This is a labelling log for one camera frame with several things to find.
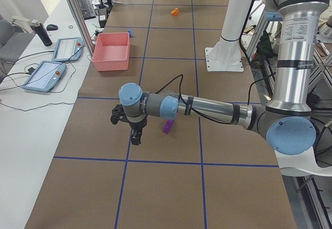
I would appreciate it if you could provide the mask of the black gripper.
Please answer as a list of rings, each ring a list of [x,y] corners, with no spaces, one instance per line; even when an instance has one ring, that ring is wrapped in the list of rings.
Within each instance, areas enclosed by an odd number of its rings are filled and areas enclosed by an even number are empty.
[[[147,125],[147,117],[127,117],[132,128],[131,144],[138,146],[141,144],[143,128]]]

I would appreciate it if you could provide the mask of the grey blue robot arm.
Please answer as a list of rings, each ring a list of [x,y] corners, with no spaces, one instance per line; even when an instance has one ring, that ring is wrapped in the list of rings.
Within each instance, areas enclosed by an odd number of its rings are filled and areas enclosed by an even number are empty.
[[[329,0],[266,0],[266,17],[282,20],[273,97],[265,106],[232,103],[187,96],[182,93],[144,92],[135,83],[119,90],[120,103],[112,110],[112,124],[128,123],[133,145],[139,145],[147,117],[169,120],[176,114],[196,114],[220,123],[240,125],[262,136],[277,152],[300,154],[314,146],[316,131],[307,105],[320,14]]]

